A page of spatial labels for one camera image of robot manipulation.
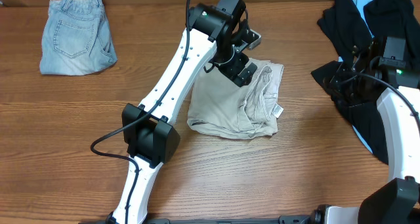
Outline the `beige cotton shorts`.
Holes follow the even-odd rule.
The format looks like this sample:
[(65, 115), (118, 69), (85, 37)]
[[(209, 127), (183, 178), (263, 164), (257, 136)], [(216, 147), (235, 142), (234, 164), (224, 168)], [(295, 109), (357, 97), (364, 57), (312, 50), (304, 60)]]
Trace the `beige cotton shorts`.
[(257, 66), (249, 85), (238, 87), (218, 69), (200, 72), (194, 82), (187, 124), (205, 135), (254, 139), (278, 132), (283, 112), (278, 94), (284, 66), (249, 59)]

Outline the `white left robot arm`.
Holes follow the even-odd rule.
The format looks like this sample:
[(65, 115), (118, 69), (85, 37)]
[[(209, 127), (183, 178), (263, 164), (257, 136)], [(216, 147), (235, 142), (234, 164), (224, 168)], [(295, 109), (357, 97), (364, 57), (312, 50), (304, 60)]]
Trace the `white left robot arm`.
[(186, 28), (168, 67), (138, 106), (127, 104), (123, 109), (129, 169), (120, 203), (107, 223), (145, 221), (157, 174), (180, 143), (173, 126), (198, 74), (217, 69), (234, 85), (248, 85), (257, 67), (243, 50), (260, 42), (261, 36), (249, 28), (243, 0), (187, 6)]

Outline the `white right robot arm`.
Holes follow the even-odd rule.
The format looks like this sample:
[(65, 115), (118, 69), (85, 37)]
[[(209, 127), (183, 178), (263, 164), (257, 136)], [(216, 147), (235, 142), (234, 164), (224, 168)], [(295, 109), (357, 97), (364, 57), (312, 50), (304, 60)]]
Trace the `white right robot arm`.
[(408, 68), (406, 41), (376, 37), (352, 66), (325, 83), (351, 106), (372, 101), (385, 130), (388, 182), (358, 207), (326, 206), (322, 223), (419, 222), (419, 72)]

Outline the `black garment pile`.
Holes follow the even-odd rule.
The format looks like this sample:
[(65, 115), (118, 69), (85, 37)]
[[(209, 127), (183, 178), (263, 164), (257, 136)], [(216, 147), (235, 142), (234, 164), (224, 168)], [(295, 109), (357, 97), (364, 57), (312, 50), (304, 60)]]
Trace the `black garment pile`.
[(419, 88), (419, 23), (411, 0), (335, 0), (317, 21), (340, 61), (312, 71), (342, 117), (382, 163), (389, 162), (380, 94)]

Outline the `folded light blue jeans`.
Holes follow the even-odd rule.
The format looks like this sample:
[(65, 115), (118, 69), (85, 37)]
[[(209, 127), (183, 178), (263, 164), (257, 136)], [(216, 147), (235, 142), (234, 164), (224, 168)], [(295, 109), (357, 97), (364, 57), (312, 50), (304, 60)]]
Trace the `folded light blue jeans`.
[(41, 39), (43, 75), (84, 76), (117, 62), (102, 0), (51, 0)]

